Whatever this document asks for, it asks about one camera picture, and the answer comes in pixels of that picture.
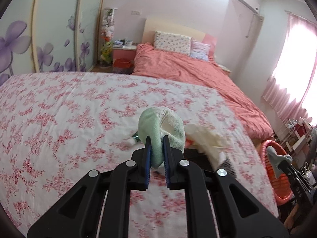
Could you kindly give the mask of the white red snack wrapper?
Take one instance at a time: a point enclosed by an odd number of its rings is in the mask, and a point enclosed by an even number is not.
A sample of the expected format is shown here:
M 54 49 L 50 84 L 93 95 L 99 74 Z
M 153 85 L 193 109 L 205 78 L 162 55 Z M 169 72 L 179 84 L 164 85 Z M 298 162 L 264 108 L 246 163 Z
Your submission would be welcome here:
M 185 149 L 193 146 L 195 143 L 192 140 L 186 139 L 185 140 Z

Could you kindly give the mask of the pink bedside table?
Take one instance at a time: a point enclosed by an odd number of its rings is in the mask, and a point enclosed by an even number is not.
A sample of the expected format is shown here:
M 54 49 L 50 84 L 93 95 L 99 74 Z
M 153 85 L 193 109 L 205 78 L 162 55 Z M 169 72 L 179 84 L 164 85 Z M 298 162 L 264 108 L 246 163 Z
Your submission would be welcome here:
M 225 66 L 223 66 L 223 65 L 221 65 L 221 64 L 219 64 L 218 66 L 221 68 L 221 70 L 222 70 L 227 76 L 229 76 L 229 75 L 231 74 L 231 71 L 230 71 L 227 67 L 225 67 Z
M 137 52 L 137 47 L 135 45 L 114 47 L 112 50 L 113 63 L 116 59 L 128 59 L 130 62 L 134 63 L 134 58 Z

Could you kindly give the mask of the light green towel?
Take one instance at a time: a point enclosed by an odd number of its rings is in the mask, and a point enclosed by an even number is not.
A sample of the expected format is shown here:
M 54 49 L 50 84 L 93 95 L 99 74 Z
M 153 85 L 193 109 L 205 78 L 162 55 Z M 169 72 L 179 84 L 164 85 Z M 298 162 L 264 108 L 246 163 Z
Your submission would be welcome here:
M 149 107 L 142 112 L 138 122 L 138 136 L 142 143 L 150 137 L 151 166 L 157 169 L 164 161 L 163 138 L 167 135 L 171 147 L 184 151 L 185 130 L 180 116 L 167 107 Z

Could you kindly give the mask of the floral pink white tablecloth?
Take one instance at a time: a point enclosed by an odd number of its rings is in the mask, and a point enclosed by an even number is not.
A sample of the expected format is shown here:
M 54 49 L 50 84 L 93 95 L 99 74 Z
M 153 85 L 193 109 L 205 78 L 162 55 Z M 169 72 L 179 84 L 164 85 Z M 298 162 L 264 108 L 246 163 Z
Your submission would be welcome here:
M 152 106 L 222 135 L 238 181 L 278 215 L 259 154 L 215 89 L 105 73 L 2 75 L 1 205 L 17 229 L 26 235 L 89 170 L 128 160 L 133 149 L 124 140 Z

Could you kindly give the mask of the grey sock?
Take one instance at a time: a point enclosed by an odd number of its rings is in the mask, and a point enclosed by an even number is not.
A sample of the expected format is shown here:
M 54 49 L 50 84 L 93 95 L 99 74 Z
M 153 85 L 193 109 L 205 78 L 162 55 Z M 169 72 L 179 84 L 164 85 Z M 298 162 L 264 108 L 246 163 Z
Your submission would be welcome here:
M 277 154 L 276 150 L 272 146 L 268 146 L 266 148 L 266 155 L 270 161 L 270 164 L 273 168 L 273 172 L 275 174 L 275 178 L 278 179 L 281 174 L 284 172 L 279 168 L 279 164 L 282 161 L 286 161 L 287 163 L 291 164 L 293 162 L 292 156 L 289 154 L 286 155 L 279 155 Z

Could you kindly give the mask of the floral white pillow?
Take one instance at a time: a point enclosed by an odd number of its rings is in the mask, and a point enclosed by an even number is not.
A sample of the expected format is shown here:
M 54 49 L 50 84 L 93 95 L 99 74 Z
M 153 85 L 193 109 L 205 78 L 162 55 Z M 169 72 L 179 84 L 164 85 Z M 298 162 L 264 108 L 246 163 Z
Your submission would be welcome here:
M 154 48 L 166 52 L 190 55 L 191 38 L 189 36 L 156 31 L 154 35 Z

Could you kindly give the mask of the floral sliding wardrobe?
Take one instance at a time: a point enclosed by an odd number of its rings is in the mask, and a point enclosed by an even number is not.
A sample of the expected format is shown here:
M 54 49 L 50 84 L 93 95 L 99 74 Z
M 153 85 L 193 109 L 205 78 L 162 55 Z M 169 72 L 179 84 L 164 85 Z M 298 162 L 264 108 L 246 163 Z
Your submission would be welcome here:
M 102 0 L 1 0 L 1 82 L 88 71 L 97 62 Z

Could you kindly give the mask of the salmon pink bed duvet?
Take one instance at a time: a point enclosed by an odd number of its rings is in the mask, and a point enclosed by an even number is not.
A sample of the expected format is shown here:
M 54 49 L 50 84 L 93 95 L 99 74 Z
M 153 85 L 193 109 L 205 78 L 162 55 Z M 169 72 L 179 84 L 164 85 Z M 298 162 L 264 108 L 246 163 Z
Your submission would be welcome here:
M 175 52 L 137 45 L 134 75 L 214 88 L 241 121 L 251 139 L 266 140 L 273 129 L 265 114 L 213 61 L 203 61 Z

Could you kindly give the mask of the red bin by nightstand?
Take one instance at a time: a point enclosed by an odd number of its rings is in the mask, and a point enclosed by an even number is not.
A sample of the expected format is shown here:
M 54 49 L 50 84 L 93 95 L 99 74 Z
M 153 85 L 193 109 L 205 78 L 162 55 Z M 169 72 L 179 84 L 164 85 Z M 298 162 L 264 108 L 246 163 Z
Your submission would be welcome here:
M 114 61 L 113 70 L 122 71 L 129 69 L 132 66 L 132 63 L 129 59 L 119 58 Z

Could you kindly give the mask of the plush toy display tube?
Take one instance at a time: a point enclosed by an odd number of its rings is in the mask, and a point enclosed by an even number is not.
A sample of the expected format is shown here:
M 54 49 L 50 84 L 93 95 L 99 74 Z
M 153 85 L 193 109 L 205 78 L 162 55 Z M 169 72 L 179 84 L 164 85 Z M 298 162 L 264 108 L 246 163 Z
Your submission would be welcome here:
M 100 29 L 100 65 L 103 68 L 112 65 L 113 37 L 115 33 L 116 8 L 105 8 Z

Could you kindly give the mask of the black foam mesh sheet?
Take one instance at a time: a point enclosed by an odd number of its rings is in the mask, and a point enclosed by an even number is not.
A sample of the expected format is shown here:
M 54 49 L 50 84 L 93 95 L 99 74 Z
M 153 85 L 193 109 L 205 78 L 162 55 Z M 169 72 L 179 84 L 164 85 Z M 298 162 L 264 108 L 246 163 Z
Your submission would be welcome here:
M 219 169 L 224 169 L 232 177 L 237 178 L 233 164 L 226 156 L 218 162 L 215 158 L 209 158 L 205 153 L 200 153 L 197 149 L 187 148 L 184 151 L 184 158 L 199 165 L 203 170 L 216 172 Z

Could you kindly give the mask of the small green box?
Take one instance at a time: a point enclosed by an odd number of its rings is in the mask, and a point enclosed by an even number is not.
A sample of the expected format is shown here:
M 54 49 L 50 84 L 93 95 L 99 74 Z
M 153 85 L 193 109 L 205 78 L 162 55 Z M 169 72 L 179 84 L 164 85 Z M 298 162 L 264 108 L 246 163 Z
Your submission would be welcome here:
M 141 142 L 139 136 L 138 136 L 138 133 L 136 132 L 135 134 L 133 134 L 129 139 L 127 139 L 127 144 L 129 146 L 133 146 L 133 145 L 136 145 L 138 143 Z

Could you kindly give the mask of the beige pink headboard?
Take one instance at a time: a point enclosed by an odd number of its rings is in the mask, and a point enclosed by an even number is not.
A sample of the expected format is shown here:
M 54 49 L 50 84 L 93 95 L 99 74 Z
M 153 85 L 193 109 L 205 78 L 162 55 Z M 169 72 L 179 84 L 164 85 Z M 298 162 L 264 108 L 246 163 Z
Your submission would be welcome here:
M 197 40 L 198 42 L 202 42 L 204 44 L 210 45 L 210 50 L 208 53 L 209 57 L 214 57 L 215 46 L 217 44 L 217 38 L 209 35 L 208 33 L 204 33 L 202 31 L 198 31 L 196 29 L 192 29 L 187 26 L 175 24 L 163 19 L 158 18 L 147 18 L 145 21 L 145 27 L 143 29 L 142 41 L 141 43 L 151 43 L 154 44 L 154 35 L 155 31 L 174 33 L 183 36 L 189 36 Z

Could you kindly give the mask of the white wall air conditioner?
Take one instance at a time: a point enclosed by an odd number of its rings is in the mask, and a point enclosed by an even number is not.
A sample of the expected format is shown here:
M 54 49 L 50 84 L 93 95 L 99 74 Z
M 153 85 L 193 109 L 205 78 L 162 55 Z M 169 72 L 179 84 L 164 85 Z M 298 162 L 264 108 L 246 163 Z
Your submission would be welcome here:
M 260 5 L 255 0 L 237 0 L 249 8 L 254 13 L 258 13 L 260 10 Z

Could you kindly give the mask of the pink window curtain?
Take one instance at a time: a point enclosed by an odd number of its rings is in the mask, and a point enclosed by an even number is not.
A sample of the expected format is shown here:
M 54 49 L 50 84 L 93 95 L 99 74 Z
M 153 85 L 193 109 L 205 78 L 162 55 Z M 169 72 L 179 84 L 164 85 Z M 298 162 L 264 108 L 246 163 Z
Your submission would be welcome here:
M 277 116 L 316 125 L 316 24 L 288 15 L 286 37 L 262 98 Z

